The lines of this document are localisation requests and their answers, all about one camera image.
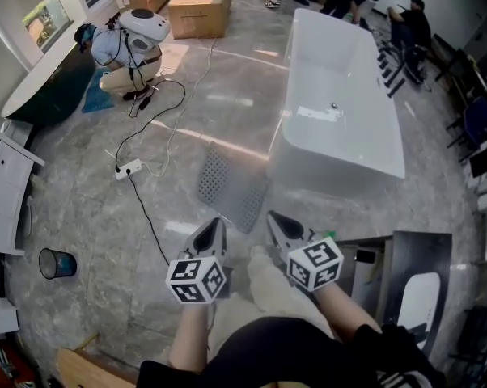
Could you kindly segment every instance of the trash can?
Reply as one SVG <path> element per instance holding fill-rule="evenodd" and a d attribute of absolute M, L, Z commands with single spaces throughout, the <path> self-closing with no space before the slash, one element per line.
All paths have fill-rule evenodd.
<path fill-rule="evenodd" d="M 73 276 L 76 273 L 76 259 L 64 251 L 44 248 L 39 254 L 39 269 L 48 280 Z"/>

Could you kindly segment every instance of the freestanding bathtub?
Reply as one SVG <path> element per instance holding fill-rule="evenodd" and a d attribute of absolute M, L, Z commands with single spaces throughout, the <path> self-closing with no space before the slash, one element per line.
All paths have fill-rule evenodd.
<path fill-rule="evenodd" d="M 405 177 L 400 127 L 373 36 L 297 9 L 286 52 L 285 106 L 270 148 L 278 182 L 356 196 Z"/>

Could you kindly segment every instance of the black and white cube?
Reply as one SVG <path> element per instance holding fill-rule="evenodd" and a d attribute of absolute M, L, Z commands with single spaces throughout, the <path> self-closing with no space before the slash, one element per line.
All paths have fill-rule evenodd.
<path fill-rule="evenodd" d="M 338 279 L 342 255 L 335 242 L 327 237 L 288 254 L 287 275 L 309 292 Z"/>
<path fill-rule="evenodd" d="M 215 256 L 173 260 L 166 284 L 179 303 L 211 303 L 226 283 L 226 277 Z"/>

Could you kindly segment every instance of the blue chair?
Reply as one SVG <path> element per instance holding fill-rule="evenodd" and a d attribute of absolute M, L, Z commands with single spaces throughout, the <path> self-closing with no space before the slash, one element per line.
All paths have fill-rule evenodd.
<path fill-rule="evenodd" d="M 447 146 L 450 148 L 458 142 L 460 145 L 467 143 L 471 151 L 459 162 L 472 155 L 487 140 L 487 98 L 480 96 L 464 109 L 463 127 L 464 132 Z"/>

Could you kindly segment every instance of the khaki pants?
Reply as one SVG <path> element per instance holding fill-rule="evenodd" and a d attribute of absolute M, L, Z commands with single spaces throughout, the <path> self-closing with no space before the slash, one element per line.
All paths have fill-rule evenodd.
<path fill-rule="evenodd" d="M 217 304 L 213 328 L 209 336 L 209 357 L 212 359 L 227 338 L 250 322 L 267 316 L 301 318 L 333 339 L 326 318 L 299 289 L 290 286 L 283 273 L 273 265 L 263 247 L 254 247 L 248 265 L 254 303 L 237 293 Z"/>
<path fill-rule="evenodd" d="M 159 47 L 152 49 L 148 54 L 145 56 L 145 59 L 151 59 L 152 57 L 156 57 L 161 53 Z M 129 68 L 122 67 L 120 69 L 113 70 L 111 73 L 104 75 L 100 79 L 100 89 L 105 92 L 117 93 L 117 94 L 125 94 L 127 92 L 132 91 L 140 91 L 145 87 L 148 81 L 151 81 L 155 78 L 155 75 L 159 72 L 159 68 L 161 67 L 161 60 L 155 61 L 150 63 L 149 65 L 144 65 L 139 68 L 139 72 L 143 77 L 144 85 L 141 82 L 141 76 L 139 76 L 139 72 L 137 69 L 133 70 L 133 82 L 130 79 L 130 72 Z"/>

